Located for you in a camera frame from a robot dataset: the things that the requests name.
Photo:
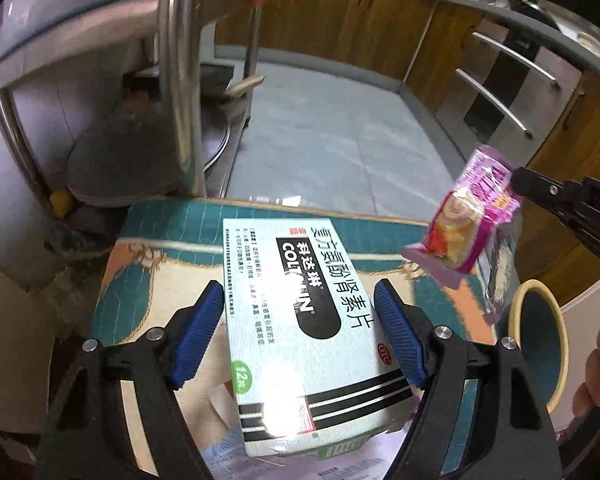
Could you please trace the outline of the white green medicine box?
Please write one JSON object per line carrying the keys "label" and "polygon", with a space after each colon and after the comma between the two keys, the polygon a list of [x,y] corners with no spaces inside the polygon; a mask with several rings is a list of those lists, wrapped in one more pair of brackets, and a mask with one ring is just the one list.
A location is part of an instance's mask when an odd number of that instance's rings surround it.
{"label": "white green medicine box", "polygon": [[415,399],[327,219],[226,219],[224,292],[251,457],[329,458],[399,430]]}

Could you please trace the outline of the pink snack wrapper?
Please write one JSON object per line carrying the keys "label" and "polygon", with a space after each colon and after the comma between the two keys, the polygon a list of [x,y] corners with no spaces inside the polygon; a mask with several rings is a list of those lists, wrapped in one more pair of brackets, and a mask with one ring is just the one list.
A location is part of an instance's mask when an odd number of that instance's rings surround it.
{"label": "pink snack wrapper", "polygon": [[490,324],[503,315],[515,274],[521,197],[513,191],[513,175],[513,165],[495,148],[477,145],[422,240],[401,249],[405,259],[452,289],[485,258],[484,301]]}

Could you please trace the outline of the teal yellow-rimmed trash bin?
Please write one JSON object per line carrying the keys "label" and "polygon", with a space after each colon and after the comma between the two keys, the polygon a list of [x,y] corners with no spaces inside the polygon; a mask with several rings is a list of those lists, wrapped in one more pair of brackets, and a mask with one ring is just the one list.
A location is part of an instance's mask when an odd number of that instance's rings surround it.
{"label": "teal yellow-rimmed trash bin", "polygon": [[568,378],[569,339],[562,310],[544,283],[528,280],[517,287],[508,310],[506,334],[521,348],[551,413]]}

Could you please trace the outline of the wooden kitchen cabinets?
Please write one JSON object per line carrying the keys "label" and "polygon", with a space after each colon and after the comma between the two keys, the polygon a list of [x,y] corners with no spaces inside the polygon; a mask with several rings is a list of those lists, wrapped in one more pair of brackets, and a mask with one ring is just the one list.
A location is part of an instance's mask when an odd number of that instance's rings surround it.
{"label": "wooden kitchen cabinets", "polygon": [[222,21],[215,41],[221,53],[242,54],[257,44],[272,60],[402,92],[436,116],[471,32],[485,18],[522,32],[581,72],[562,117],[527,166],[556,181],[600,180],[600,61],[512,11],[457,0],[266,0]]}

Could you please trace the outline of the teal orange floor mat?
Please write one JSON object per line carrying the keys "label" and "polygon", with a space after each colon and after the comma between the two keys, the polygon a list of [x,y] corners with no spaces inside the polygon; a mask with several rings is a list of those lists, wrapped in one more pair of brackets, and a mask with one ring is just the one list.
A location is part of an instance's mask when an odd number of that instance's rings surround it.
{"label": "teal orange floor mat", "polygon": [[[195,303],[208,281],[223,278],[222,222],[226,218],[314,218],[315,209],[264,206],[231,200],[148,200],[130,209],[109,257],[100,290],[92,337],[106,346],[137,339],[173,313]],[[457,289],[440,287],[417,264],[404,260],[402,246],[416,242],[425,223],[329,212],[340,240],[365,289],[388,278],[408,304],[430,320],[463,337],[492,344],[496,336],[486,320],[483,281],[478,271]],[[230,380],[226,323],[219,322],[194,379],[176,398],[201,451],[239,431]],[[406,416],[389,431],[399,431],[414,415],[417,402],[406,402]],[[335,457],[356,451],[370,440],[339,445]]]}

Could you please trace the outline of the stainless steel built-in oven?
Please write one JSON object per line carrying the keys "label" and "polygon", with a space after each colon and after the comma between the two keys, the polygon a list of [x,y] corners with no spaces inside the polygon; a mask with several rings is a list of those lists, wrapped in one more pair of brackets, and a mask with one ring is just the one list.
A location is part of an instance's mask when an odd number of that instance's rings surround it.
{"label": "stainless steel built-in oven", "polygon": [[562,117],[580,79],[580,70],[550,49],[485,18],[471,32],[436,119],[464,159],[486,144],[524,166]]}

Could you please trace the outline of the stainless steel shelf rack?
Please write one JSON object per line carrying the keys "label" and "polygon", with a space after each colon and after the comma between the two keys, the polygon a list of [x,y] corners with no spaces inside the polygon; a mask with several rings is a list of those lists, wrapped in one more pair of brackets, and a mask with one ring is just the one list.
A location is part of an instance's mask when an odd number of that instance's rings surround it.
{"label": "stainless steel shelf rack", "polygon": [[123,207],[157,194],[203,196],[201,31],[241,8],[261,5],[242,0],[38,0],[38,6],[44,26],[0,56],[1,132],[30,190],[45,205],[55,192],[22,128],[12,89],[69,63],[68,76],[82,96],[102,98],[156,66],[158,124],[124,128],[117,112],[98,113],[62,153],[66,187],[95,207]]}

